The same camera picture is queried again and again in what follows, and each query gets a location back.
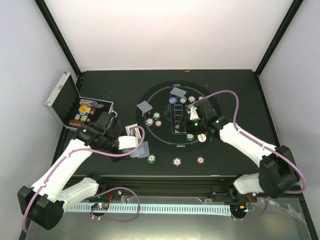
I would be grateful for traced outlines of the white round dealer button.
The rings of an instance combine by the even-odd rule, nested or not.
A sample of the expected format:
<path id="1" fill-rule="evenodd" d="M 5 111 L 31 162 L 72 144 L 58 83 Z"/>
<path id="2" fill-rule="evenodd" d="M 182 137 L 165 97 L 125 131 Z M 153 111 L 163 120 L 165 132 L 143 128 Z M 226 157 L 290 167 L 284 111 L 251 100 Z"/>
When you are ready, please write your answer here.
<path id="1" fill-rule="evenodd" d="M 204 143 L 207 140 L 207 136 L 204 133 L 198 134 L 197 139 L 200 143 Z"/>

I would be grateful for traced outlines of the blue playing card deck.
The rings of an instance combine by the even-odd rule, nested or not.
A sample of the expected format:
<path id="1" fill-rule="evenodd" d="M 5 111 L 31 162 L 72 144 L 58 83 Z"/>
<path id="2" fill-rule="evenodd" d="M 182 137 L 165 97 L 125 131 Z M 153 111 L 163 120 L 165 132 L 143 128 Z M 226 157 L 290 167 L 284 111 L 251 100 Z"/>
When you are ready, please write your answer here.
<path id="1" fill-rule="evenodd" d="M 147 158 L 150 155 L 149 143 L 144 141 L 139 149 L 135 150 L 129 156 L 131 158 Z"/>

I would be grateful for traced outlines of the red brown poker chip stack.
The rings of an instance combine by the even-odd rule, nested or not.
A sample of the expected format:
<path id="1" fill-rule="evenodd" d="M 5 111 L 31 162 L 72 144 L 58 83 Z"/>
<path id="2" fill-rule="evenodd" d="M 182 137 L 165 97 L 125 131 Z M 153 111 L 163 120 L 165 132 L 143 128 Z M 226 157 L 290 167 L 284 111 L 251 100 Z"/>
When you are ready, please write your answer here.
<path id="1" fill-rule="evenodd" d="M 196 159 L 196 162 L 199 164 L 199 165 L 202 165 L 205 163 L 205 158 L 203 158 L 202 156 L 198 156 L 197 159 Z"/>

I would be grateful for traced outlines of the green poker chip stack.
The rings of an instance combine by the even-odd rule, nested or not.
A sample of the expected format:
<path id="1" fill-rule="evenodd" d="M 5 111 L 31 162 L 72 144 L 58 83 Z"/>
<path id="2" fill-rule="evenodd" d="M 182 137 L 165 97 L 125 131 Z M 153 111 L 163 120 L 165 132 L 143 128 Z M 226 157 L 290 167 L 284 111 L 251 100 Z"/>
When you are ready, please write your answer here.
<path id="1" fill-rule="evenodd" d="M 156 156 L 154 154 L 150 154 L 148 157 L 147 157 L 147 162 L 149 164 L 154 164 L 156 161 Z"/>

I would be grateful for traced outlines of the purple round button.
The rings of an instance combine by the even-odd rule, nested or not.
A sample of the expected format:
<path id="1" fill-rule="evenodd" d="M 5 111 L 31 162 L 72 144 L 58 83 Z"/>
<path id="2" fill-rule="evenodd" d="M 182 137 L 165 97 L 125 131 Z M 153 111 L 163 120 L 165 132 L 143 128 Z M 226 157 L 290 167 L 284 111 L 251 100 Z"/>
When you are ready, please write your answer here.
<path id="1" fill-rule="evenodd" d="M 176 97 L 170 97 L 169 100 L 168 100 L 168 102 L 169 102 L 170 104 L 172 104 L 172 105 L 176 104 L 177 101 L 178 101 L 178 100 L 177 100 Z"/>

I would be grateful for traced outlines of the blue white poker chip stack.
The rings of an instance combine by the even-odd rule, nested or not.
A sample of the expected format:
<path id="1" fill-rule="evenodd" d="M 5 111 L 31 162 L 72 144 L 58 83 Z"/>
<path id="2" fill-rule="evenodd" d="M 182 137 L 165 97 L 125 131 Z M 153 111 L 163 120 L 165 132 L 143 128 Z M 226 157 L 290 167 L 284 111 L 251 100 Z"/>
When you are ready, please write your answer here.
<path id="1" fill-rule="evenodd" d="M 180 166 L 181 163 L 182 163 L 182 160 L 181 160 L 180 158 L 174 158 L 174 159 L 172 160 L 172 164 L 173 164 L 174 166 L 176 166 L 176 167 Z"/>

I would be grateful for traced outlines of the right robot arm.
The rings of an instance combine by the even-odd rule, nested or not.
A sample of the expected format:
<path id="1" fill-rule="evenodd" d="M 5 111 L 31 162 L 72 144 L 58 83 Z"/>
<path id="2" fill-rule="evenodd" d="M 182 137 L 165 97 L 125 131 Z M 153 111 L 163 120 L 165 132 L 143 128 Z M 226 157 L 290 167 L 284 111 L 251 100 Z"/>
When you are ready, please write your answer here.
<path id="1" fill-rule="evenodd" d="M 243 174 L 228 187 L 228 198 L 234 202 L 249 193 L 265 193 L 275 199 L 289 193 L 290 188 L 302 178 L 288 147 L 274 146 L 246 132 L 235 121 L 219 115 L 207 99 L 187 106 L 186 113 L 174 121 L 174 129 L 194 135 L 198 140 L 216 137 L 240 151 L 258 167 L 257 173 Z"/>

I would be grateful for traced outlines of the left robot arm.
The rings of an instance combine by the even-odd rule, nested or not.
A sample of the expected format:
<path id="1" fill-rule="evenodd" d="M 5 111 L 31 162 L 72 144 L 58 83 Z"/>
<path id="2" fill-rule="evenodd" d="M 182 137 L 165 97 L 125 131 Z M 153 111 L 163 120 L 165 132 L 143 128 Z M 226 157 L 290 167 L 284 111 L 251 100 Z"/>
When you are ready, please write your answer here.
<path id="1" fill-rule="evenodd" d="M 65 188 L 66 183 L 93 153 L 123 158 L 138 150 L 143 143 L 145 130 L 141 126 L 134 129 L 142 133 L 135 135 L 116 133 L 118 119 L 103 112 L 97 121 L 81 124 L 68 146 L 50 169 L 32 186 L 22 186 L 17 193 L 22 219 L 22 230 L 29 233 L 27 220 L 51 230 L 62 219 L 65 212 L 87 198 L 103 199 L 108 188 L 100 176 L 90 174 L 79 183 Z"/>

